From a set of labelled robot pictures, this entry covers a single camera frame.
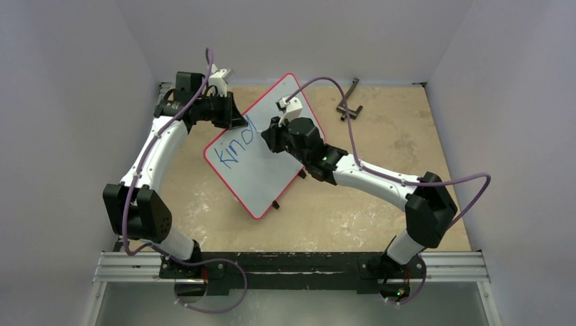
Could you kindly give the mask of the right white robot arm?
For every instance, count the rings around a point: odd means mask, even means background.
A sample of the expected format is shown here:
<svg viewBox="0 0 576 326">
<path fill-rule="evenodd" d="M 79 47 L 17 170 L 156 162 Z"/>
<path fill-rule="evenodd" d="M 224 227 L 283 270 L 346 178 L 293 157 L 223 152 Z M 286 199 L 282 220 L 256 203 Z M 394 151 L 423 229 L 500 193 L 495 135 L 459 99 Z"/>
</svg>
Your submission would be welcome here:
<svg viewBox="0 0 576 326">
<path fill-rule="evenodd" d="M 299 117 L 280 125 L 279 117 L 261 136 L 273 153 L 286 152 L 320 182 L 351 187 L 384 200 L 406 215 L 406 228 L 392 239 L 381 259 L 383 271 L 398 276 L 413 256 L 438 247 L 457 207 L 442 180 L 434 173 L 423 176 L 393 172 L 355 161 L 347 151 L 324 142 L 310 118 Z"/>
</svg>

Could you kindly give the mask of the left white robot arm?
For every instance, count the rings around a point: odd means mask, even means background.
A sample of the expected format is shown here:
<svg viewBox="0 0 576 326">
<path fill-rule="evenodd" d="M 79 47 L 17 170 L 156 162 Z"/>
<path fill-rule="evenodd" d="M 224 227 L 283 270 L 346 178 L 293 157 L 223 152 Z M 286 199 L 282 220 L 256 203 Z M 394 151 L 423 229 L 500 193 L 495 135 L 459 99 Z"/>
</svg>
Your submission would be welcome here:
<svg viewBox="0 0 576 326">
<path fill-rule="evenodd" d="M 187 278 L 202 271 L 200 245 L 173 226 L 160 189 L 175 153 L 198 122 L 225 130 L 248 125 L 228 90 L 231 75 L 231 69 L 218 68 L 208 76 L 177 72 L 175 87 L 162 93 L 154 109 L 146 144 L 132 167 L 118 183 L 109 183 L 103 190 L 113 232 L 176 259 L 176 269 Z"/>
</svg>

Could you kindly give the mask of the red framed whiteboard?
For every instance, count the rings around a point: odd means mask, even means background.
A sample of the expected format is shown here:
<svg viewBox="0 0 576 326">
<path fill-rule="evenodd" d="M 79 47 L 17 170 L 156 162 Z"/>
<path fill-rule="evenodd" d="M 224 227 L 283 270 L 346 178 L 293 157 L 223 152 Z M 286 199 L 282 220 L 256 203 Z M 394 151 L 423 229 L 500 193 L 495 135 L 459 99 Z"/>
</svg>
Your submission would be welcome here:
<svg viewBox="0 0 576 326">
<path fill-rule="evenodd" d="M 242 113 L 247 126 L 221 132 L 204 148 L 206 162 L 254 219 L 262 218 L 303 170 L 288 153 L 272 153 L 261 137 L 272 117 L 281 115 L 277 100 L 299 87 L 296 76 L 286 73 Z"/>
</svg>

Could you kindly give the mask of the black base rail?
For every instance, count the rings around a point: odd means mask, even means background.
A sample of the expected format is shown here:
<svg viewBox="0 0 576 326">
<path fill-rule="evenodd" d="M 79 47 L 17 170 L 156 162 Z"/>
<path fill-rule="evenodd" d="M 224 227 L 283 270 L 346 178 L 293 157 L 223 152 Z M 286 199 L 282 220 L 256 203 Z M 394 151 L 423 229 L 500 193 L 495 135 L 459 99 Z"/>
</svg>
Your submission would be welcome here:
<svg viewBox="0 0 576 326">
<path fill-rule="evenodd" d="M 191 262 L 186 266 L 163 257 L 159 277 L 197 280 L 207 295 L 246 288 L 354 291 L 397 299 L 408 297 L 411 283 L 426 276 L 421 258 L 400 266 L 381 252 L 204 252 Z"/>
</svg>

